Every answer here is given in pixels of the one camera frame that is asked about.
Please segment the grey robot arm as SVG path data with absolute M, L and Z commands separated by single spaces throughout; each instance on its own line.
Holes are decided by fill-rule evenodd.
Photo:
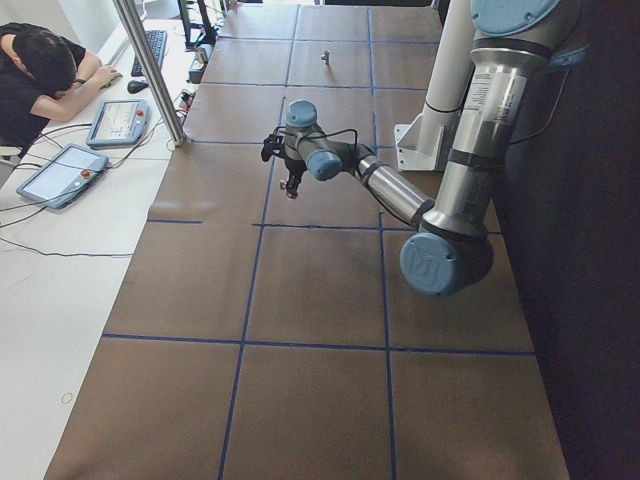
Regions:
M 414 229 L 400 253 L 406 281 L 448 296 L 483 279 L 493 263 L 484 218 L 532 77 L 586 51 L 578 1 L 450 3 L 422 112 L 396 129 L 398 167 L 318 125 L 297 100 L 265 140 L 282 158 L 282 188 L 295 198 L 304 174 L 326 181 L 347 172 L 394 217 Z

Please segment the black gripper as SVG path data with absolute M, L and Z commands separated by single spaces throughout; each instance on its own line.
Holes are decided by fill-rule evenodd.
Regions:
M 287 157 L 285 167 L 289 172 L 289 176 L 285 181 L 285 194 L 287 198 L 297 198 L 298 189 L 301 184 L 302 177 L 306 171 L 306 164 L 303 160 L 295 160 Z

